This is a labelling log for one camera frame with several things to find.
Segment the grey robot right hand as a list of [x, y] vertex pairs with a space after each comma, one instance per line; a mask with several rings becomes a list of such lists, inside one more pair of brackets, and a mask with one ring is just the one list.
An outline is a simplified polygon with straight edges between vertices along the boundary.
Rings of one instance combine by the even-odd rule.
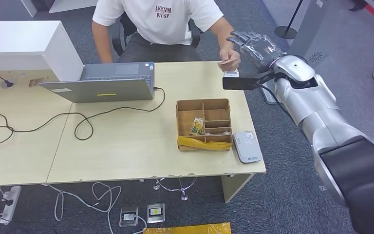
[[233, 31], [226, 40], [238, 47], [241, 55], [253, 63], [257, 73], [269, 71], [272, 64], [283, 57], [282, 50], [264, 34]]

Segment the person's left hand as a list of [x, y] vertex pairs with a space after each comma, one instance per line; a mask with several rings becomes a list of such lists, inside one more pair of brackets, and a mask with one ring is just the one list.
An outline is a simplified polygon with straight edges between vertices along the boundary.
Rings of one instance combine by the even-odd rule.
[[233, 49], [222, 49], [220, 51], [221, 62], [218, 64], [223, 72], [236, 71], [241, 62], [240, 55]]

